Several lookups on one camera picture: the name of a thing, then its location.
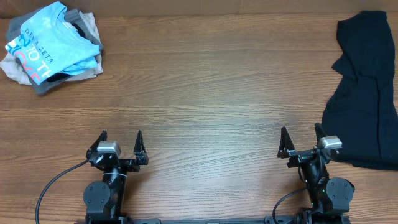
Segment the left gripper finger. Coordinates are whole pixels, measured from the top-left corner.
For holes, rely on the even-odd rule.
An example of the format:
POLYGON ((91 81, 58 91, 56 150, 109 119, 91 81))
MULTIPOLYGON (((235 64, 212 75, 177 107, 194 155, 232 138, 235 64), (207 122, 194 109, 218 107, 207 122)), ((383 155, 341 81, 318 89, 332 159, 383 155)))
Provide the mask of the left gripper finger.
POLYGON ((136 142, 135 142, 135 146, 134 146, 134 154, 137 157, 145 157, 146 156, 146 149, 144 146, 144 140, 143 140, 143 135, 142 135, 141 130, 139 130, 138 134, 137 134, 137 138, 136 138, 136 142))
POLYGON ((106 141, 108 137, 107 131, 103 130, 97 140, 88 148, 87 152, 97 151, 97 148, 101 141, 106 141))

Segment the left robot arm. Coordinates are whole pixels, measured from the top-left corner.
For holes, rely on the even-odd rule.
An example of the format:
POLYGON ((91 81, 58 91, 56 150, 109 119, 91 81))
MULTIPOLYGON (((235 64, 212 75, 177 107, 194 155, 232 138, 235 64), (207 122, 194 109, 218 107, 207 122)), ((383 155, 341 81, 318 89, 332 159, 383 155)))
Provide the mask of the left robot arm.
POLYGON ((142 132, 137 134, 133 159, 122 159, 117 141, 107 140, 104 130, 86 152, 91 166, 103 172, 102 180, 90 183, 83 192, 86 205, 86 223, 132 223, 129 215, 122 212, 127 175, 140 171, 149 158, 142 132))

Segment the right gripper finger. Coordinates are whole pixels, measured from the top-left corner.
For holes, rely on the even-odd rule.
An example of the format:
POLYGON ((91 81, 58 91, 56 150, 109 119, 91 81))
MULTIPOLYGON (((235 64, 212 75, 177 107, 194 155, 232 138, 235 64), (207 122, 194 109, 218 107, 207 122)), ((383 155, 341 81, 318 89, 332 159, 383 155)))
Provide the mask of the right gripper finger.
POLYGON ((294 152, 295 152, 295 147, 293 145, 293 142, 289 136, 289 133, 287 132, 286 127, 283 126, 281 128, 281 137, 280 137, 278 155, 291 156, 294 152))
POLYGON ((320 123, 315 123, 315 134, 317 137, 317 146, 323 145, 323 138, 326 137, 326 132, 320 123))

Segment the black t-shirt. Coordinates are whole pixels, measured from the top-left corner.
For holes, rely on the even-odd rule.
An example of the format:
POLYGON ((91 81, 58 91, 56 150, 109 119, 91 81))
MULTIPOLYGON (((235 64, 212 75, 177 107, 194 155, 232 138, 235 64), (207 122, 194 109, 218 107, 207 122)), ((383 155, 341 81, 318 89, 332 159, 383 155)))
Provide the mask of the black t-shirt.
POLYGON ((343 51, 332 68, 342 78, 322 117, 327 134, 342 142, 338 162, 397 170, 394 106, 395 46, 384 11, 362 11, 338 22, 343 51))

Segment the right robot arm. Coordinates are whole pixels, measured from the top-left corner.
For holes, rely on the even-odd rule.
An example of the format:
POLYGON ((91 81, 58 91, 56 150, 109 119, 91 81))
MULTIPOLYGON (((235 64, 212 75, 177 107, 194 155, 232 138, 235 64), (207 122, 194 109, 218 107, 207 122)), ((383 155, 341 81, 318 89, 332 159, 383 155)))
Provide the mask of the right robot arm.
POLYGON ((299 224, 344 224, 349 223, 350 203, 354 196, 354 185, 343 178, 331 178, 326 165, 335 159, 342 149, 338 136, 328 136, 320 123, 315 123, 317 144, 313 149, 297 151, 286 127, 281 128, 277 157, 288 159, 287 167, 298 169, 300 180, 305 187, 282 197, 274 206, 272 219, 276 217, 277 207, 287 198, 303 191, 308 192, 311 207, 301 208, 288 221, 299 224))

